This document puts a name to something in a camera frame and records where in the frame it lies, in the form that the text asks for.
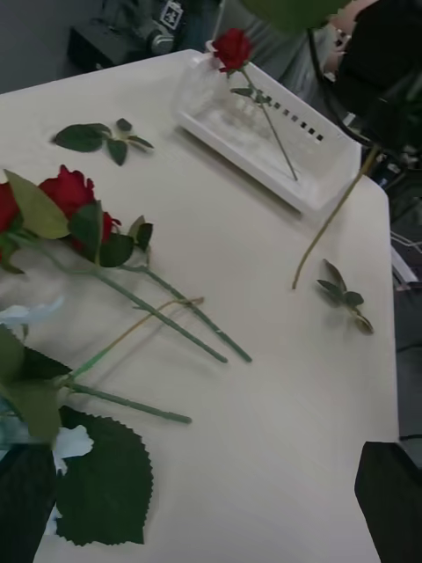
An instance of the floral stem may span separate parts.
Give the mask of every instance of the floral stem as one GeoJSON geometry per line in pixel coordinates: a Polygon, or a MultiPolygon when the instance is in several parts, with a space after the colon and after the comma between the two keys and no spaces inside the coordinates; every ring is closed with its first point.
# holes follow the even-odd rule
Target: floral stem
{"type": "MultiPolygon", "coordinates": [[[[245,77],[246,80],[248,81],[249,86],[250,86],[254,91],[257,91],[257,88],[256,88],[255,84],[251,81],[251,79],[250,79],[248,73],[246,72],[246,70],[245,70],[244,68],[242,68],[242,69],[240,70],[240,72],[242,72],[242,74],[244,75],[244,77],[245,77]]],[[[271,130],[273,131],[273,135],[274,135],[274,137],[275,137],[275,140],[277,141],[277,144],[279,145],[280,150],[281,150],[281,152],[283,153],[284,158],[286,159],[286,162],[287,162],[287,164],[288,164],[288,167],[290,168],[290,171],[292,172],[293,178],[294,178],[295,181],[297,182],[298,178],[297,178],[297,175],[296,175],[296,172],[295,172],[295,168],[293,167],[293,165],[292,165],[292,163],[291,163],[291,160],[290,160],[290,158],[288,157],[288,154],[286,153],[286,149],[283,147],[283,145],[282,145],[282,143],[281,143],[281,140],[280,140],[280,138],[279,138],[279,134],[277,133],[277,129],[274,127],[273,122],[271,121],[270,116],[268,115],[268,112],[266,111],[266,107],[265,107],[265,105],[263,104],[260,95],[259,95],[259,98],[258,98],[258,102],[257,102],[257,103],[258,103],[259,107],[262,109],[262,111],[264,112],[264,116],[266,117],[266,120],[268,121],[268,125],[270,126],[271,130]]]]}
{"type": "Polygon", "coordinates": [[[182,334],[182,336],[185,336],[187,339],[189,339],[191,342],[193,342],[193,344],[196,344],[196,346],[199,346],[200,348],[202,348],[203,350],[208,352],[210,355],[212,355],[219,362],[222,362],[222,363],[228,362],[227,358],[225,358],[223,355],[219,354],[218,352],[215,352],[215,350],[213,350],[208,344],[205,344],[204,342],[202,342],[202,340],[196,338],[196,336],[193,336],[193,334],[190,334],[182,326],[178,325],[173,320],[171,320],[170,318],[163,315],[155,307],[153,307],[152,305],[150,305],[146,301],[143,301],[143,299],[141,299],[140,297],[137,297],[136,295],[134,295],[130,291],[127,291],[127,289],[123,288],[121,285],[119,285],[119,283],[116,283],[115,281],[110,279],[108,276],[104,275],[101,272],[101,270],[91,272],[91,275],[93,277],[98,278],[105,285],[108,285],[110,288],[112,288],[115,291],[117,291],[118,293],[122,294],[124,297],[127,297],[127,299],[130,299],[130,301],[137,304],[138,307],[140,307],[143,311],[146,311],[146,312],[150,313],[151,315],[154,315],[154,317],[158,318],[158,320],[161,320],[162,323],[169,326],[170,328],[177,331],[178,333],[182,334]]]}
{"type": "MultiPolygon", "coordinates": [[[[181,305],[188,305],[189,303],[192,302],[196,302],[196,303],[202,303],[203,299],[200,297],[198,299],[192,299],[192,301],[180,301],[177,299],[173,299],[172,301],[168,301],[167,303],[164,303],[163,305],[161,305],[160,307],[157,308],[157,311],[162,311],[163,309],[165,309],[166,307],[169,307],[170,305],[179,303],[181,305]]],[[[112,350],[115,346],[117,346],[123,339],[125,339],[130,333],[132,333],[134,330],[136,330],[137,328],[139,328],[139,326],[143,325],[144,323],[147,322],[147,320],[149,320],[150,318],[154,317],[154,315],[152,315],[151,313],[149,315],[147,315],[146,317],[142,318],[140,321],[138,321],[136,324],[134,324],[133,326],[131,326],[129,329],[127,329],[119,338],[116,338],[116,340],[114,340],[111,344],[109,344],[108,346],[106,346],[105,348],[103,348],[100,352],[98,352],[97,354],[95,354],[90,360],[88,360],[87,362],[85,362],[80,368],[77,368],[73,371],[71,371],[68,375],[68,379],[70,379],[71,381],[75,381],[75,379],[79,376],[81,376],[83,373],[86,373],[87,371],[89,371],[96,363],[98,363],[102,358],[104,358],[104,356],[110,352],[110,350],[112,350]]]]}
{"type": "Polygon", "coordinates": [[[112,393],[105,393],[104,391],[97,391],[91,387],[80,384],[66,384],[71,391],[74,393],[82,393],[83,395],[92,395],[92,397],[101,398],[105,401],[111,403],[116,403],[117,405],[129,406],[134,408],[136,411],[142,411],[143,413],[154,414],[162,419],[174,420],[175,422],[183,422],[184,424],[191,424],[192,419],[183,414],[167,413],[166,411],[160,411],[160,409],[153,406],[144,405],[143,403],[137,403],[136,401],[131,401],[128,398],[118,397],[117,395],[112,395],[112,393]]]}
{"type": "Polygon", "coordinates": [[[235,352],[237,352],[247,362],[252,361],[252,358],[248,354],[246,354],[246,352],[242,350],[240,346],[236,344],[235,341],[233,341],[226,333],[224,333],[215,323],[213,323],[213,321],[201,309],[197,307],[197,304],[194,301],[186,300],[186,297],[182,293],[180,293],[180,291],[178,291],[176,288],[173,288],[173,286],[170,285],[170,283],[168,283],[166,280],[161,278],[159,275],[152,272],[152,270],[150,270],[147,266],[138,266],[138,267],[122,266],[121,268],[123,270],[127,270],[128,272],[139,272],[141,274],[146,274],[152,280],[154,280],[159,285],[161,285],[162,288],[169,291],[177,299],[185,300],[186,306],[189,309],[191,309],[191,311],[198,318],[200,318],[206,325],[208,325],[211,328],[211,330],[214,331],[215,334],[217,334],[217,336],[221,338],[223,342],[228,344],[233,350],[235,350],[235,352]]]}
{"type": "Polygon", "coordinates": [[[299,277],[301,275],[301,271],[303,269],[303,266],[305,265],[306,260],[308,259],[310,253],[314,250],[314,248],[317,246],[317,243],[319,241],[319,239],[321,238],[321,236],[325,233],[325,231],[328,229],[328,227],[330,226],[332,220],[334,219],[334,217],[336,216],[336,214],[341,210],[341,208],[343,207],[343,204],[346,202],[347,198],[349,197],[349,195],[352,193],[354,187],[356,186],[356,184],[358,184],[358,182],[360,181],[360,179],[365,176],[365,174],[369,171],[371,165],[373,164],[373,162],[376,159],[376,155],[378,154],[378,147],[375,145],[371,151],[369,152],[367,159],[365,160],[365,162],[363,163],[363,166],[360,168],[356,178],[353,180],[352,184],[346,189],[345,193],[343,194],[342,198],[340,199],[340,201],[338,202],[338,204],[336,205],[336,207],[334,208],[334,210],[331,212],[330,216],[328,217],[328,219],[325,221],[324,225],[321,227],[321,229],[319,230],[319,232],[317,233],[316,237],[314,238],[314,240],[311,242],[308,250],[303,254],[302,256],[302,260],[299,264],[299,266],[297,267],[296,273],[295,273],[295,279],[293,280],[293,285],[292,285],[292,289],[296,289],[297,287],[297,282],[299,281],[299,277]]]}

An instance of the dark floor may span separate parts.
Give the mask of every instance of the dark floor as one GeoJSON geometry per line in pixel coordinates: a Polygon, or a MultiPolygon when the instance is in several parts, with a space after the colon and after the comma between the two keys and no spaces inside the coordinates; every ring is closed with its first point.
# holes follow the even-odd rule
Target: dark floor
{"type": "Polygon", "coordinates": [[[0,0],[0,93],[77,73],[69,27],[97,16],[101,0],[0,0]]]}

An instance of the rose stem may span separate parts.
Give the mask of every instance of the rose stem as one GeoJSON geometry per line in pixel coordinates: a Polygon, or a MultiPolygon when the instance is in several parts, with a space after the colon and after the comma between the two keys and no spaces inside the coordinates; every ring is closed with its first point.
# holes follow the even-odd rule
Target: rose stem
{"type": "MultiPolygon", "coordinates": [[[[157,308],[157,311],[162,311],[163,309],[165,309],[166,307],[169,307],[170,305],[173,304],[181,304],[181,305],[188,305],[189,303],[202,303],[203,302],[203,298],[200,297],[198,299],[192,299],[192,301],[188,301],[188,300],[176,300],[173,299],[172,301],[168,301],[167,303],[164,303],[163,305],[161,305],[160,307],[157,308]]],[[[147,320],[149,320],[150,318],[154,317],[154,315],[152,315],[151,313],[149,315],[147,315],[146,317],[143,317],[140,321],[138,321],[135,325],[131,326],[129,329],[127,329],[119,338],[117,338],[116,340],[114,340],[111,344],[109,344],[108,346],[106,346],[105,348],[103,348],[100,352],[98,352],[97,354],[95,354],[90,360],[88,360],[87,362],[85,362],[80,368],[76,368],[73,371],[71,371],[68,375],[68,379],[70,379],[71,381],[75,381],[75,379],[79,376],[81,376],[83,373],[89,371],[91,368],[93,368],[93,366],[99,362],[102,358],[104,358],[104,356],[110,352],[110,350],[112,350],[115,346],[117,346],[123,339],[125,339],[130,333],[132,333],[134,330],[136,330],[137,328],[139,328],[139,326],[143,325],[144,323],[147,322],[147,320]]]]}
{"type": "Polygon", "coordinates": [[[130,301],[132,301],[133,303],[136,303],[143,311],[146,311],[146,312],[150,313],[151,315],[154,315],[154,317],[158,318],[158,320],[161,320],[162,323],[164,323],[165,325],[174,329],[178,333],[182,334],[182,336],[185,336],[187,339],[189,339],[191,342],[193,342],[193,344],[196,344],[196,346],[199,346],[200,348],[202,348],[203,350],[208,352],[210,355],[212,355],[219,362],[222,362],[222,363],[228,362],[227,358],[225,358],[223,355],[219,354],[218,352],[215,352],[215,350],[213,350],[208,344],[205,344],[204,342],[202,342],[201,340],[196,338],[196,336],[193,336],[193,334],[190,334],[182,326],[178,325],[173,320],[171,320],[171,318],[168,318],[165,315],[162,315],[162,313],[160,313],[160,311],[155,309],[152,305],[150,305],[146,301],[143,301],[143,299],[141,299],[140,297],[137,297],[136,295],[134,295],[130,291],[127,291],[127,289],[120,286],[119,283],[116,283],[115,281],[113,281],[112,279],[110,279],[109,277],[104,275],[101,272],[101,270],[96,270],[95,272],[90,272],[90,274],[91,274],[92,277],[96,277],[101,282],[103,282],[105,285],[108,285],[110,288],[112,288],[115,291],[117,291],[118,293],[122,294],[124,297],[127,297],[127,299],[130,299],[130,301]]]}
{"type": "Polygon", "coordinates": [[[80,384],[66,384],[71,391],[74,393],[83,393],[83,395],[92,395],[92,397],[101,398],[105,401],[110,401],[111,403],[116,403],[117,405],[129,406],[130,408],[134,408],[136,411],[142,411],[143,413],[154,414],[155,416],[159,416],[162,419],[166,420],[174,420],[175,422],[183,422],[185,424],[190,424],[192,419],[188,416],[184,416],[183,414],[175,414],[175,413],[167,413],[166,411],[160,411],[159,409],[143,405],[142,403],[137,403],[136,401],[131,401],[128,398],[118,397],[117,395],[112,395],[112,393],[105,393],[103,391],[96,391],[91,387],[87,387],[86,385],[80,384]]]}
{"type": "MultiPolygon", "coordinates": [[[[257,88],[256,88],[255,84],[251,81],[251,79],[250,79],[248,73],[246,72],[246,70],[243,68],[243,69],[240,70],[240,72],[242,72],[242,74],[244,75],[244,77],[245,77],[246,80],[248,81],[249,86],[250,86],[254,91],[257,91],[257,88]]],[[[268,115],[268,112],[266,111],[265,105],[262,103],[261,94],[259,94],[259,92],[258,92],[258,100],[259,100],[258,105],[259,105],[259,107],[262,109],[262,111],[264,112],[264,116],[266,117],[266,120],[268,121],[268,125],[270,126],[271,130],[273,131],[275,140],[277,141],[277,144],[279,145],[279,147],[280,147],[280,149],[281,149],[281,152],[283,153],[284,158],[286,159],[286,162],[287,162],[287,164],[288,164],[288,166],[289,166],[289,168],[290,168],[290,171],[292,172],[293,177],[294,177],[295,181],[297,182],[298,178],[297,178],[297,176],[296,176],[295,168],[293,167],[293,165],[292,165],[292,163],[291,163],[291,161],[290,161],[290,158],[288,157],[288,154],[286,153],[286,150],[285,150],[285,148],[283,147],[283,145],[282,145],[282,143],[281,143],[281,140],[280,140],[280,138],[279,138],[279,134],[277,133],[277,130],[276,130],[276,128],[274,127],[273,122],[271,121],[270,116],[268,115]]]]}
{"type": "Polygon", "coordinates": [[[218,352],[215,352],[215,350],[213,350],[210,346],[202,342],[200,339],[196,338],[196,336],[193,336],[193,334],[190,334],[187,330],[185,330],[182,326],[175,323],[170,318],[167,318],[165,315],[162,315],[152,305],[150,305],[146,301],[143,301],[133,293],[130,293],[130,291],[127,291],[127,289],[120,286],[119,283],[116,283],[115,281],[111,280],[110,278],[102,274],[98,268],[93,268],[89,270],[72,270],[70,268],[65,267],[51,252],[43,248],[38,242],[37,243],[29,242],[25,238],[16,235],[10,235],[10,236],[12,240],[21,244],[22,246],[30,246],[31,248],[35,248],[42,254],[48,256],[51,259],[51,261],[65,274],[87,274],[87,275],[91,275],[92,277],[98,278],[103,283],[113,288],[115,291],[118,291],[123,296],[127,297],[127,299],[130,299],[130,301],[132,301],[133,303],[136,303],[140,307],[140,309],[154,315],[156,318],[161,320],[162,323],[174,329],[178,333],[182,334],[182,336],[185,336],[187,339],[193,342],[193,344],[196,344],[197,346],[199,346],[200,348],[211,354],[219,362],[222,363],[228,362],[226,357],[219,354],[218,352]]]}
{"type": "Polygon", "coordinates": [[[148,268],[148,266],[138,266],[138,267],[121,266],[120,268],[122,270],[127,270],[128,272],[137,272],[140,274],[146,274],[152,280],[154,280],[159,285],[161,285],[162,288],[169,291],[177,299],[186,301],[186,307],[191,309],[191,311],[198,318],[200,318],[207,326],[209,326],[211,330],[214,331],[214,333],[217,334],[217,336],[219,336],[223,342],[228,344],[233,350],[235,350],[235,352],[237,352],[247,362],[252,361],[252,358],[248,354],[246,354],[246,352],[242,350],[238,344],[236,344],[226,333],[224,333],[215,323],[213,323],[213,321],[201,309],[197,307],[197,303],[195,303],[192,300],[186,300],[186,297],[182,293],[180,293],[180,291],[178,291],[176,288],[173,288],[173,286],[171,286],[170,283],[168,283],[166,280],[161,278],[159,275],[152,272],[148,268]]]}
{"type": "Polygon", "coordinates": [[[340,199],[340,201],[338,202],[338,204],[336,205],[336,207],[334,208],[334,210],[331,212],[330,216],[328,217],[328,219],[325,221],[324,225],[321,227],[321,229],[319,230],[319,232],[317,233],[316,237],[314,238],[314,240],[311,242],[308,250],[303,254],[302,256],[302,260],[299,264],[299,266],[297,267],[296,270],[296,274],[295,274],[295,279],[293,280],[293,285],[292,285],[292,289],[296,289],[297,287],[297,282],[299,281],[299,276],[301,275],[301,271],[303,266],[305,265],[306,260],[308,259],[310,253],[314,250],[315,246],[317,245],[319,239],[321,238],[321,236],[325,233],[325,231],[328,229],[328,227],[331,224],[331,221],[334,219],[334,217],[336,216],[336,214],[341,210],[341,208],[343,207],[343,204],[345,203],[345,201],[347,200],[347,198],[349,197],[349,195],[352,193],[353,188],[356,186],[356,184],[359,182],[359,180],[362,178],[362,176],[365,176],[365,174],[368,172],[369,168],[371,167],[372,163],[375,161],[376,159],[376,155],[378,154],[378,147],[375,145],[371,151],[369,152],[365,162],[363,163],[362,167],[360,168],[358,174],[356,175],[356,178],[353,180],[352,184],[346,189],[345,193],[343,194],[342,198],[340,199]]]}

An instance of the red rose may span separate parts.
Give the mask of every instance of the red rose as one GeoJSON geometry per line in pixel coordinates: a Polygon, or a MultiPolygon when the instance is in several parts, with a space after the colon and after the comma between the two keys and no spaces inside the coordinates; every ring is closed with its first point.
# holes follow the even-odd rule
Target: red rose
{"type": "Polygon", "coordinates": [[[18,215],[19,207],[15,202],[9,184],[0,184],[0,232],[9,229],[11,222],[18,215]]]}
{"type": "Polygon", "coordinates": [[[220,72],[240,70],[249,61],[252,45],[242,29],[229,29],[214,41],[214,56],[220,59],[224,67],[220,72]]]}
{"type": "MultiPolygon", "coordinates": [[[[95,201],[92,180],[87,179],[85,184],[85,178],[81,172],[78,170],[69,172],[64,165],[60,167],[58,177],[46,179],[40,184],[40,189],[53,200],[68,219],[79,208],[95,201]]],[[[120,221],[113,219],[106,212],[103,213],[103,242],[110,237],[114,223],[120,225],[120,221]]]]}

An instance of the table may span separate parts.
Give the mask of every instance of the table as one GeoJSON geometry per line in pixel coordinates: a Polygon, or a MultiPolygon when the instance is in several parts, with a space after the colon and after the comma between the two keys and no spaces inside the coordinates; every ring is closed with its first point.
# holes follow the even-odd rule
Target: table
{"type": "MultiPolygon", "coordinates": [[[[36,563],[371,563],[378,560],[353,493],[365,441],[397,438],[388,204],[368,179],[305,267],[317,227],[176,127],[173,92],[189,52],[5,94],[2,167],[33,180],[61,163],[93,178],[96,194],[128,226],[156,225],[156,271],[191,297],[253,357],[243,362],[188,312],[180,324],[229,358],[220,364],[151,321],[115,348],[86,381],[193,417],[190,427],[97,399],[145,441],[155,486],[146,545],[75,547],[45,538],[36,563]],[[156,146],[123,168],[104,152],[50,144],[76,122],[132,121],[156,146]],[[375,327],[363,335],[317,294],[321,259],[366,299],[375,327]]],[[[64,293],[63,308],[34,328],[30,345],[76,367],[139,318],[97,281],[64,277],[24,252],[26,279],[4,277],[2,303],[64,293]]],[[[153,303],[167,296],[145,278],[114,274],[153,303]]]]}

